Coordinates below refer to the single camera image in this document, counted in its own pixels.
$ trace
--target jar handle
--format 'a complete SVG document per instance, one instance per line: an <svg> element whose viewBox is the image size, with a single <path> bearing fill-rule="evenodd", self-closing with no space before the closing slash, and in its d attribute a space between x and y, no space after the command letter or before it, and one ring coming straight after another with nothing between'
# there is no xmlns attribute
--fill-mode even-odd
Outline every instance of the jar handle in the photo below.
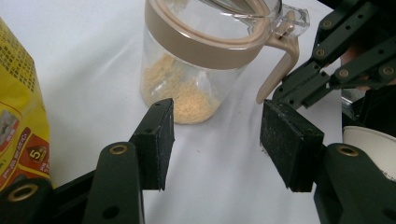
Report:
<svg viewBox="0 0 396 224"><path fill-rule="evenodd" d="M256 97L257 104L262 104L265 98L282 81L282 78L297 64L300 56L298 36L309 27L308 12L305 9L289 7L287 5L283 5L282 9L285 11L285 16L281 18L279 25L271 33L265 45L283 49L286 53L277 63L268 78L262 83Z"/></svg>

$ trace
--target container lid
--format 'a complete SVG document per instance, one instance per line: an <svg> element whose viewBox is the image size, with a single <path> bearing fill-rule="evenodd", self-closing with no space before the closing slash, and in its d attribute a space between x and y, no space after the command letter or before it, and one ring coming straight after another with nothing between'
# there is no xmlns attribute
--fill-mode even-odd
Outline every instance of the container lid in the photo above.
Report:
<svg viewBox="0 0 396 224"><path fill-rule="evenodd" d="M210 69L242 67L259 54L281 1L147 0L152 36L179 59Z"/></svg>

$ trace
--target beige lid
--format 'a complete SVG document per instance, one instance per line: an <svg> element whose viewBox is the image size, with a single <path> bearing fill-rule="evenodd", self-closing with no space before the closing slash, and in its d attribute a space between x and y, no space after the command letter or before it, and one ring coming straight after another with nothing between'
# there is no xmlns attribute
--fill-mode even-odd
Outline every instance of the beige lid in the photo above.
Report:
<svg viewBox="0 0 396 224"><path fill-rule="evenodd" d="M247 1L256 13L269 14L264 1ZM256 58L266 38L269 18L256 20L251 34L241 38L220 38L197 31L179 20L164 0L146 1L146 25L152 36L170 53L187 63L210 69L235 69Z"/></svg>

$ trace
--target clear plastic container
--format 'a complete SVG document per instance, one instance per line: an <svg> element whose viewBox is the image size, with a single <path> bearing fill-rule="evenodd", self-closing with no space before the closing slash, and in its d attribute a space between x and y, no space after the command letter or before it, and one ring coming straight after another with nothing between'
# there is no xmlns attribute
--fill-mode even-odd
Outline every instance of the clear plastic container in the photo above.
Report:
<svg viewBox="0 0 396 224"><path fill-rule="evenodd" d="M289 7L292 17L287 17L282 8L280 1L147 0L145 103L173 98L175 123L209 119L265 43L293 59L275 74L286 75L298 59L296 36L309 23L295 20L296 13L306 17L305 11Z"/></svg>

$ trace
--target beige handle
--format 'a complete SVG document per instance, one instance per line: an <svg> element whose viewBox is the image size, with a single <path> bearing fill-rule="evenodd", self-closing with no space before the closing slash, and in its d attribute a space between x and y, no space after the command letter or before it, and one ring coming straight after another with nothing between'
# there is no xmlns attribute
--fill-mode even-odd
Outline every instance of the beige handle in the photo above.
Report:
<svg viewBox="0 0 396 224"><path fill-rule="evenodd" d="M289 11L286 17L293 21L294 13ZM293 29L293 24L287 21L282 21L282 23L276 27L276 30L271 33L269 39L265 43L267 46L283 49L286 51L286 53L268 76L268 78L265 79L264 83L262 83L262 86L260 87L256 97L257 104L262 104L265 98L267 98L276 88L276 86L282 81L282 78L291 71L295 64L297 64L300 56L298 38L296 36L288 36L288 34L291 33Z"/></svg>

